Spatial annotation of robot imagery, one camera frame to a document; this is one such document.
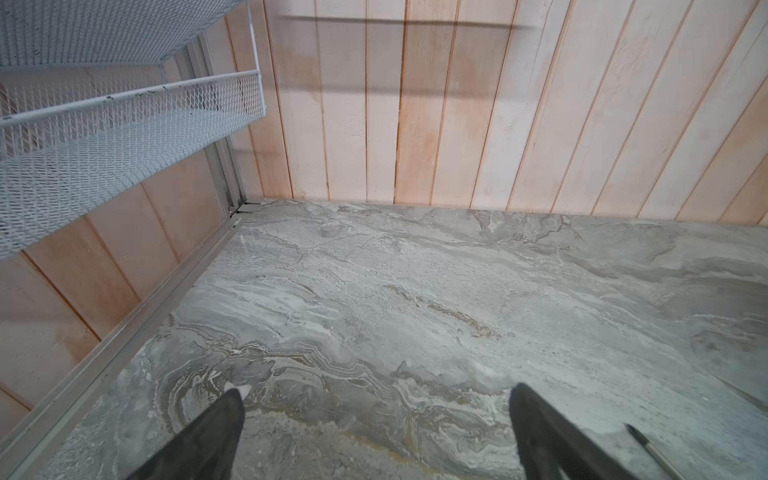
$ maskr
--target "metal mesh shelf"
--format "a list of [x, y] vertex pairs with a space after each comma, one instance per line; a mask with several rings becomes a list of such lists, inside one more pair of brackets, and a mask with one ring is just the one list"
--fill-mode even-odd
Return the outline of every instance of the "metal mesh shelf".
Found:
[[265, 114], [258, 71], [0, 119], [0, 260]]
[[241, 0], [0, 0], [0, 68], [157, 64]]

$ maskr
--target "vertical wooden plank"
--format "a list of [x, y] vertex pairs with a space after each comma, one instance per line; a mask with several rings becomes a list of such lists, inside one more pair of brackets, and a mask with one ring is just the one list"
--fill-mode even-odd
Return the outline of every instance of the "vertical wooden plank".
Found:
[[402, 31], [406, 0], [367, 0], [366, 156], [368, 201], [395, 201]]
[[0, 390], [0, 440], [10, 433], [28, 413], [27, 407]]
[[179, 260], [224, 221], [203, 151], [149, 177], [144, 189]]
[[163, 63], [163, 69], [165, 70], [165, 77], [169, 82], [181, 81], [181, 71], [179, 71], [179, 64], [176, 62], [175, 57], [168, 58]]
[[755, 0], [696, 0], [595, 205], [636, 217], [720, 69]]
[[507, 208], [569, 4], [518, 1], [472, 208]]
[[592, 211], [689, 5], [690, 0], [635, 2], [553, 212]]
[[101, 338], [139, 303], [85, 217], [48, 235], [26, 252]]
[[462, 0], [459, 6], [432, 205], [472, 203], [515, 4]]
[[86, 217], [140, 298], [178, 265], [142, 185], [126, 190]]
[[98, 340], [23, 253], [0, 263], [0, 304], [0, 383], [33, 407]]
[[[293, 198], [263, 0], [253, 0], [250, 3], [250, 12], [253, 18], [253, 30], [256, 33], [256, 49], [259, 54], [266, 116], [252, 123], [248, 128], [253, 138], [253, 149], [259, 166], [263, 195], [268, 198]], [[237, 70], [255, 69], [256, 60], [253, 58], [248, 12], [244, 3], [227, 14], [227, 27]]]
[[683, 205], [677, 219], [717, 222], [766, 154], [768, 81], [763, 81]]
[[675, 218], [768, 75], [768, 0], [750, 16], [640, 211]]
[[396, 204], [429, 205], [432, 196], [457, 8], [457, 0], [408, 2]]
[[551, 210], [631, 5], [578, 0], [571, 6], [509, 210]]
[[723, 223], [760, 223], [768, 212], [768, 157], [746, 181], [720, 218]]
[[286, 152], [299, 199], [328, 200], [313, 0], [266, 0]]
[[316, 6], [328, 195], [364, 202], [366, 0], [316, 0]]
[[[208, 44], [210, 62], [213, 64], [214, 74], [237, 71], [232, 44], [230, 43], [230, 36], [227, 31], [226, 19], [220, 18], [218, 22], [208, 27], [205, 31], [205, 40]], [[256, 164], [256, 155], [253, 152], [253, 140], [250, 137], [250, 129], [245, 127], [242, 130], [238, 130], [230, 138], [237, 157], [237, 165], [240, 168], [240, 176], [243, 180], [246, 199], [258, 200], [263, 198], [259, 168]]]

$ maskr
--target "gray marble tile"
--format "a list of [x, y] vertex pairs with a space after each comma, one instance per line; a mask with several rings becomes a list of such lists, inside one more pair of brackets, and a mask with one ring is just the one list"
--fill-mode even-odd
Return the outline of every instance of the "gray marble tile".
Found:
[[261, 207], [39, 478], [120, 478], [227, 384], [235, 478], [521, 478], [527, 382], [641, 478], [768, 471], [768, 229]]

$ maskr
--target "white wire basket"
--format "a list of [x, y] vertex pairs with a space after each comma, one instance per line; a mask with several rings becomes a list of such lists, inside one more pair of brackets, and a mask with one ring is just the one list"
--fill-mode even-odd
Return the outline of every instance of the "white wire basket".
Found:
[[256, 70], [161, 66], [239, 2], [0, 0], [0, 260], [265, 115], [252, 22]]
[[0, 68], [159, 64], [242, 0], [0, 0]]
[[0, 258], [264, 116], [258, 71], [0, 119]]

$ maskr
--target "wooden wall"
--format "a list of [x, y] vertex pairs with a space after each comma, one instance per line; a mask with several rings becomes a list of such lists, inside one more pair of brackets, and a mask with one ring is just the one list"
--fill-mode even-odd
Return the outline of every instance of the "wooden wall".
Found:
[[[759, 223], [768, 0], [252, 0], [266, 197]], [[253, 68], [245, 5], [208, 35]], [[241, 144], [249, 140], [242, 135]]]
[[2, 261], [0, 438], [224, 220], [198, 151]]

